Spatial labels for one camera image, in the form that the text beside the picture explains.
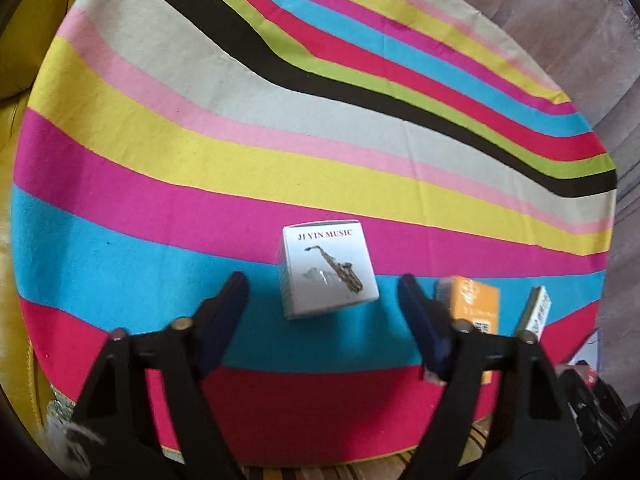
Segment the orange medicine box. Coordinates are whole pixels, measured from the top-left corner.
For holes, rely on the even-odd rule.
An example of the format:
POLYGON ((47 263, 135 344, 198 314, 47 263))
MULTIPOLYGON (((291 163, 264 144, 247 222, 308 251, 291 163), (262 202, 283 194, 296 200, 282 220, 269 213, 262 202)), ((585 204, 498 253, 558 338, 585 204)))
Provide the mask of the orange medicine box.
POLYGON ((440 301, 453 320, 467 320, 479 332, 497 335, 500 290, 461 275, 439 278, 428 290, 440 301))

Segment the white saxophone cube box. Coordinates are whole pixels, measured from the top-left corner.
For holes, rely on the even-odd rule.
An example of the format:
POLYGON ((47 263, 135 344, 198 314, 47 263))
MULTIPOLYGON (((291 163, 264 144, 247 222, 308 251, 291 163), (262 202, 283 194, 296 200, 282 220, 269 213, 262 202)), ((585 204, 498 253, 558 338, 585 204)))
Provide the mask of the white saxophone cube box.
POLYGON ((357 220, 286 226, 279 252, 280 291, 288 320, 378 300, 362 225, 357 220))

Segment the yellow leather sofa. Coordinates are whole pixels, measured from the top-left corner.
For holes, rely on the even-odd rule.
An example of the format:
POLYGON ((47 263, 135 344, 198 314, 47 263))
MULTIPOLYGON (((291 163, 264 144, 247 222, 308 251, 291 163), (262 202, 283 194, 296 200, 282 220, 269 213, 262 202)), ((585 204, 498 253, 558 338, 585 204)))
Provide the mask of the yellow leather sofa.
POLYGON ((75 0, 1 0, 1 387, 18 419, 42 442, 50 384, 26 333, 11 249, 11 188, 32 84, 75 0))

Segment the striped colourful cloth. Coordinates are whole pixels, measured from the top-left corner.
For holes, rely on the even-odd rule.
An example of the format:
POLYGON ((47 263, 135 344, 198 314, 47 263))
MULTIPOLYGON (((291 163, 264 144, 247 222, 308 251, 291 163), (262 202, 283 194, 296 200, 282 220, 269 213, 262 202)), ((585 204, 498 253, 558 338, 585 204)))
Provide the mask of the striped colourful cloth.
POLYGON ((17 142, 17 293, 52 386, 79 396, 108 332, 154 332, 243 272, 204 390, 243 463, 413 448, 439 388, 396 284, 530 291, 552 360, 591 332, 615 167, 570 98, 462 0, 75 0, 17 142), (288 320, 281 231, 357 220, 380 296, 288 320))

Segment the white long logo box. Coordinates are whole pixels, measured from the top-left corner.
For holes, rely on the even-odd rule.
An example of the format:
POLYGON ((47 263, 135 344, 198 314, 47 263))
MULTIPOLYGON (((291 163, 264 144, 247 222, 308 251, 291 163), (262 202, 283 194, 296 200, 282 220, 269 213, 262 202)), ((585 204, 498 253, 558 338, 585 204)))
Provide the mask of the white long logo box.
POLYGON ((520 322, 516 326, 515 335, 523 332, 533 334, 539 340, 547 325, 552 301, 544 285, 534 287, 529 294, 520 322))

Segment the purple white storage box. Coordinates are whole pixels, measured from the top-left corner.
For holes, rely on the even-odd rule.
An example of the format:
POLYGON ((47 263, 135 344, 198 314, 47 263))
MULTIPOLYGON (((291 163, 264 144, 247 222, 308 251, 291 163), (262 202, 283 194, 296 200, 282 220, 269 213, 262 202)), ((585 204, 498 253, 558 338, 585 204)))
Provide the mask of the purple white storage box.
POLYGON ((567 363, 570 365, 577 365, 580 362, 585 362, 594 370, 600 370, 601 341, 602 330, 598 327, 568 359, 567 363))

